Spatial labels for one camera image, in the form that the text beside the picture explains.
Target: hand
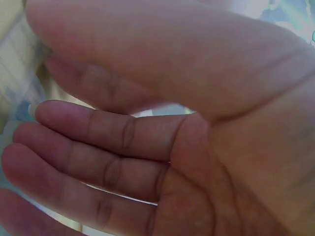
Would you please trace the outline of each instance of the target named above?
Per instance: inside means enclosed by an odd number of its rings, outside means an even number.
[[[126,236],[314,235],[312,47],[191,2],[29,0],[28,16],[58,54],[198,113],[135,119],[45,102],[41,124],[20,126],[4,152],[12,183]],[[65,69],[56,56],[47,65]],[[12,235],[79,235],[13,193],[0,203]]]

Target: palm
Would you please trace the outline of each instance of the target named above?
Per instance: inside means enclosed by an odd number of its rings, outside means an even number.
[[[177,231],[170,235],[291,235],[211,154],[208,131],[199,115],[187,117],[178,130],[155,230],[163,235],[166,222],[177,222]]]

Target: knuckle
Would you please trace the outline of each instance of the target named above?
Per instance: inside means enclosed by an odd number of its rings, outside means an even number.
[[[113,198],[107,194],[97,202],[96,223],[105,229],[110,221],[113,209]]]
[[[103,168],[102,186],[115,190],[121,177],[122,160],[119,157],[114,157],[107,162]]]
[[[136,130],[137,118],[128,117],[122,130],[121,146],[123,150],[129,150],[132,146]]]

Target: fingertip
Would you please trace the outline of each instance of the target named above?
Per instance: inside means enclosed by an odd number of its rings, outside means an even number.
[[[56,100],[43,102],[36,110],[38,122],[61,133],[69,129],[82,132],[80,127],[89,121],[90,115],[91,108]]]
[[[22,163],[23,156],[28,152],[26,146],[18,143],[12,143],[3,150],[1,165],[7,178]]]

